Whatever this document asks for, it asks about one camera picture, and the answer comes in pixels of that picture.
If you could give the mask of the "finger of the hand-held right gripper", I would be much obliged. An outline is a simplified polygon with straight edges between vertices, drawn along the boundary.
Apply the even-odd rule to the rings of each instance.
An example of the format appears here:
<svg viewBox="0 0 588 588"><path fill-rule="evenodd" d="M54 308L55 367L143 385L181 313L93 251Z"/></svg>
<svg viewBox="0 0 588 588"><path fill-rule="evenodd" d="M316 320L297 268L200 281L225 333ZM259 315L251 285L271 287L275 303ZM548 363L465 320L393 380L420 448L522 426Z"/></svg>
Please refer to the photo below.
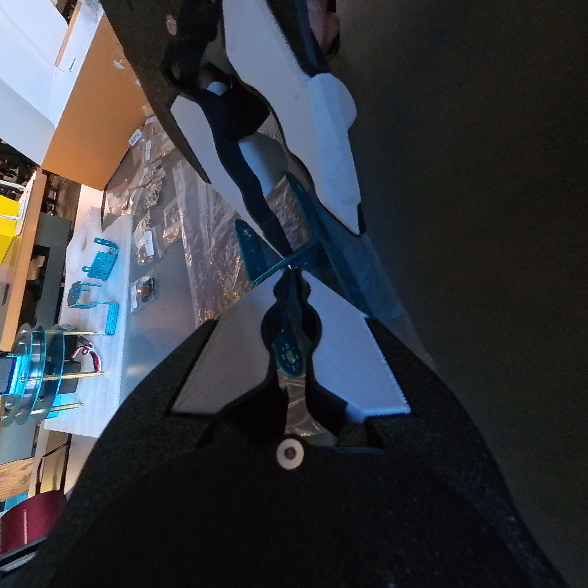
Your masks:
<svg viewBox="0 0 588 588"><path fill-rule="evenodd" d="M320 203L361 235L361 194L348 136L356 106L330 72L306 2L222 1L222 16L224 46L238 77L274 113Z"/></svg>
<svg viewBox="0 0 588 588"><path fill-rule="evenodd" d="M202 169L205 181L261 236L287 257L292 246L267 197L288 170L282 145L258 131L232 141L224 96L178 95L171 115Z"/></svg>

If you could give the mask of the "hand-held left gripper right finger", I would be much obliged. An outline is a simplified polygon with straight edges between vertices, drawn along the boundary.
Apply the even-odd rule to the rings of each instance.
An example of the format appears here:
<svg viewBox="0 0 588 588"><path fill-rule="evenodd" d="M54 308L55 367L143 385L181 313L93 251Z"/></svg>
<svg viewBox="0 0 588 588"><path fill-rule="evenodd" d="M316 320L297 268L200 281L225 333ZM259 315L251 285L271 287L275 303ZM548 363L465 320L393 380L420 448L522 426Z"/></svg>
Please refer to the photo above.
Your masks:
<svg viewBox="0 0 588 588"><path fill-rule="evenodd" d="M408 415L410 406L368 317L307 271L297 271L306 356L306 406L319 423Z"/></svg>

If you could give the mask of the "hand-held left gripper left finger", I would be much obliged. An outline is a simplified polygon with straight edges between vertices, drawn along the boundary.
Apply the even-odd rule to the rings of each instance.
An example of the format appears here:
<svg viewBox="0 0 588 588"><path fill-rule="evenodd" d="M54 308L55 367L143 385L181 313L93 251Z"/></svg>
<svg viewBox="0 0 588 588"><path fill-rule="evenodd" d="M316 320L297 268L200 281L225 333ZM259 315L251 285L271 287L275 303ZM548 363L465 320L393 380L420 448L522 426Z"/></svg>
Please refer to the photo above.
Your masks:
<svg viewBox="0 0 588 588"><path fill-rule="evenodd" d="M276 272L222 313L173 402L172 414L216 416L261 396L261 409L274 405L279 415L287 415L288 393L280 388L275 354L265 342L268 335L262 334L283 274Z"/></svg>

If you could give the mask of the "large clear plastic bag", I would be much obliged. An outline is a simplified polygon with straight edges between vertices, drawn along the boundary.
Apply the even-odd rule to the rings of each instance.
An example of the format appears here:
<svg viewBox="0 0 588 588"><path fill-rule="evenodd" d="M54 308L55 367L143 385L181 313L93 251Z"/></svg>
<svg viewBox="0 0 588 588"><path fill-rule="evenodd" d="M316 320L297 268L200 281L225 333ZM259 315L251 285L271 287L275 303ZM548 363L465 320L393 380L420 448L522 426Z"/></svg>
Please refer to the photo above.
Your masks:
<svg viewBox="0 0 588 588"><path fill-rule="evenodd" d="M200 326L206 320L216 319L254 285L248 279L233 228L240 216L184 159L173 167L173 180L195 321ZM351 265L369 308L367 314L380 319L436 371L369 237L351 235L313 196L311 199L323 226L323 238L342 252ZM310 230L285 176L267 201L295 250L310 239Z"/></svg>

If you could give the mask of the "round blue robot base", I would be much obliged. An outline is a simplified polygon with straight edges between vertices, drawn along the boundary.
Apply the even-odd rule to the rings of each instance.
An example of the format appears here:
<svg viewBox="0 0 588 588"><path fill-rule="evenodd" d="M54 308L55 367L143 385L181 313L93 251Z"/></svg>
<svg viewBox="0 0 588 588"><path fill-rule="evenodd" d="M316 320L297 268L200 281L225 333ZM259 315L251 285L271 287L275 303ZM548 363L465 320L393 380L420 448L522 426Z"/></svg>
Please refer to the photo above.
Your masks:
<svg viewBox="0 0 588 588"><path fill-rule="evenodd" d="M77 383L102 376L102 362L79 332L54 325L23 325L13 348L1 353L1 427L41 422L81 408L75 400Z"/></svg>

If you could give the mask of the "grey desk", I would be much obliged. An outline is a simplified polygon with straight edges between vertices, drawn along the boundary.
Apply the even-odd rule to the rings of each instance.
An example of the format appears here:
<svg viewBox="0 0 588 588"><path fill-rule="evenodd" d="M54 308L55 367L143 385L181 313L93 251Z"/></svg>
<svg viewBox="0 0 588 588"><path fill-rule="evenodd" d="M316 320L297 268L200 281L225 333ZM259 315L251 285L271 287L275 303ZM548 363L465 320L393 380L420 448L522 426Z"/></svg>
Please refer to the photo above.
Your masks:
<svg viewBox="0 0 588 588"><path fill-rule="evenodd" d="M587 1L336 4L361 235L283 146L436 371L362 311L410 413L319 423L307 270L281 270L287 415L172 414L206 320L109 421L23 587L587 587ZM220 26L187 97L224 96L232 141L275 117L234 73Z"/></svg>

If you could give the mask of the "wooden office desk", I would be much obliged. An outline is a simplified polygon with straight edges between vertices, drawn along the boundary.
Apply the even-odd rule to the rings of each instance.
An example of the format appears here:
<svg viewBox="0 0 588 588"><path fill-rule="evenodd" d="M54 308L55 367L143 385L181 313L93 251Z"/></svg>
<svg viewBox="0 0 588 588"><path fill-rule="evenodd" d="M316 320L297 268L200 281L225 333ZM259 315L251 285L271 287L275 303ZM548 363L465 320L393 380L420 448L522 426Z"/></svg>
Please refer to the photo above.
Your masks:
<svg viewBox="0 0 588 588"><path fill-rule="evenodd" d="M1 350L12 349L29 272L32 250L40 219L47 177L38 168L23 193L22 220L17 234L1 262Z"/></svg>

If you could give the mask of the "person's right hand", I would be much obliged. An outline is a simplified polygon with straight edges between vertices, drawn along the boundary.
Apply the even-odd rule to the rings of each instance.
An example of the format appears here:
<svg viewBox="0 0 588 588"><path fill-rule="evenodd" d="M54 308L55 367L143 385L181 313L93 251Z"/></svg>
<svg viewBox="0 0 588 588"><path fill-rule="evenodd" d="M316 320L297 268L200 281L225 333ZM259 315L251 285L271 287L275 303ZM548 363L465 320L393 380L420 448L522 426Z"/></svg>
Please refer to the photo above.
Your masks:
<svg viewBox="0 0 588 588"><path fill-rule="evenodd" d="M336 1L306 1L312 32L325 56L335 55L341 44L341 22Z"/></svg>

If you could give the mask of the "white foam sheet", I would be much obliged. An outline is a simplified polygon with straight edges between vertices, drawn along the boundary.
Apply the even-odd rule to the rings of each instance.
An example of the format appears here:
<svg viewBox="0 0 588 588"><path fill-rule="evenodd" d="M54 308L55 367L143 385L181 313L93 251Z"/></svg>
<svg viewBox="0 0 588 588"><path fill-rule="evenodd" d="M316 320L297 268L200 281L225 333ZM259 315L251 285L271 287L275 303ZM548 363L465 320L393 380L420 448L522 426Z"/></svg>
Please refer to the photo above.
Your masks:
<svg viewBox="0 0 588 588"><path fill-rule="evenodd" d="M46 419L46 430L98 438L136 384L136 380L128 375L132 342L129 286L134 256L133 224L133 216L122 215L103 228L101 210L91 207L74 229L66 248L65 284L58 324L75 327L77 331L104 332L108 312L106 305L97 305L90 310L70 309L67 306L68 291L77 281L101 285L101 288L91 288L91 293L84 292L82 302L118 303L119 315L113 336L88 336L100 356L104 374L78 381L73 398L83 402L83 406ZM88 278L82 271L82 267L92 264L98 251L106 249L95 244L95 238L113 241L119 247L117 261L105 282Z"/></svg>

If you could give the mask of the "small bag of black screws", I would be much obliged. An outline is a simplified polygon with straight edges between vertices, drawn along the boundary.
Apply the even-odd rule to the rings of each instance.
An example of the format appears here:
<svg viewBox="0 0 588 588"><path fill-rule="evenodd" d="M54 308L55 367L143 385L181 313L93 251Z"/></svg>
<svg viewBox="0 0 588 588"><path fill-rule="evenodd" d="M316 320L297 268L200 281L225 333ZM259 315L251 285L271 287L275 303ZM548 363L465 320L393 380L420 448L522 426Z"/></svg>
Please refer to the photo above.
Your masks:
<svg viewBox="0 0 588 588"><path fill-rule="evenodd" d="M135 313L155 299L156 287L152 272L130 283L130 312Z"/></svg>

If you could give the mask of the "yellow box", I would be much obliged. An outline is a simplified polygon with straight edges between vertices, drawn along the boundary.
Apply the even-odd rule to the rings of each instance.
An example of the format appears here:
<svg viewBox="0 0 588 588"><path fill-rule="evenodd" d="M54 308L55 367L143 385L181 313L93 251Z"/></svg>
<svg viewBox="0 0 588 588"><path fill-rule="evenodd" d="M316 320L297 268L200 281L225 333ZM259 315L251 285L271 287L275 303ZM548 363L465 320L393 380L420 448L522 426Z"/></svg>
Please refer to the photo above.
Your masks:
<svg viewBox="0 0 588 588"><path fill-rule="evenodd" d="M17 199L1 195L1 263L4 262L13 240L19 235L26 216L26 206L22 198L22 194Z"/></svg>

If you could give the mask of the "red cylindrical screwdriver case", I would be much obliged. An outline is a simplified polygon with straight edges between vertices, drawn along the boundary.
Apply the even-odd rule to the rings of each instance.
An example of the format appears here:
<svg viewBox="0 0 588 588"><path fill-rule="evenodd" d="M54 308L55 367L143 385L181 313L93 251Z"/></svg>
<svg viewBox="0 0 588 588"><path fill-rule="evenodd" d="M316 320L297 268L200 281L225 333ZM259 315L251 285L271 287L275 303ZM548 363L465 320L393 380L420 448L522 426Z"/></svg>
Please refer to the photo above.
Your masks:
<svg viewBox="0 0 588 588"><path fill-rule="evenodd" d="M60 490L51 490L11 508L1 518L1 555L47 536L65 504L65 494Z"/></svg>

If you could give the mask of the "small blue U bracket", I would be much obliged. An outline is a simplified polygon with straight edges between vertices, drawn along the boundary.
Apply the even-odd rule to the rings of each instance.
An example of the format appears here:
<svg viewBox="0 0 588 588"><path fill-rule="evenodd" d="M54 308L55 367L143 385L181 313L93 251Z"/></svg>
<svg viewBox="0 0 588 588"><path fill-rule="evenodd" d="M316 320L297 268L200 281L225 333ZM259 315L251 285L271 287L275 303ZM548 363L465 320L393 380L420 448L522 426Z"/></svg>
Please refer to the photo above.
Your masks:
<svg viewBox="0 0 588 588"><path fill-rule="evenodd" d="M107 322L105 325L104 332L90 332L90 331L81 331L78 330L78 335L96 335L96 336L113 336L116 333L116 325L118 321L119 315L119 304L114 302L105 302L105 301L92 301L89 304L76 304L73 306L68 306L70 309L79 309L79 310L90 310L97 305L106 305L108 307L107 312Z"/></svg>

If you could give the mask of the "blue holed U bracket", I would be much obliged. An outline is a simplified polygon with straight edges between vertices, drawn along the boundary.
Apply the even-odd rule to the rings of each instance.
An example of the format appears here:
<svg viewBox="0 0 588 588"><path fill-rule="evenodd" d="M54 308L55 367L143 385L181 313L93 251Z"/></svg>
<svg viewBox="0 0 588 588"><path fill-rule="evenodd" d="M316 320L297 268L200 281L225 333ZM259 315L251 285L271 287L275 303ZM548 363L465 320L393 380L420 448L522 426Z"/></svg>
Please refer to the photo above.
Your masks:
<svg viewBox="0 0 588 588"><path fill-rule="evenodd" d="M82 267L82 271L88 278L105 282L108 280L117 261L119 247L113 241L103 238L95 238L93 242L101 247L106 247L106 249L104 251L98 251L95 254L92 264Z"/></svg>

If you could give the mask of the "teal claw-shaped bracket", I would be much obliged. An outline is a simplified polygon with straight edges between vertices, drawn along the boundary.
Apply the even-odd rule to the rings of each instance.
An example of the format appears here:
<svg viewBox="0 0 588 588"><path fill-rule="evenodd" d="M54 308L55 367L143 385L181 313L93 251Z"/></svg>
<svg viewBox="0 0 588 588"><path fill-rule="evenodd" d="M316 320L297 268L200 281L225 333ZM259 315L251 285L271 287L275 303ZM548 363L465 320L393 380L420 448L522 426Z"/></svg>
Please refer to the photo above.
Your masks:
<svg viewBox="0 0 588 588"><path fill-rule="evenodd" d="M91 288L101 288L101 285L98 283L87 283L81 281L73 283L70 290L68 291L67 306L69 308L80 310L90 310L95 308L97 305L96 302L84 303L81 301L82 294L84 292L91 293Z"/></svg>

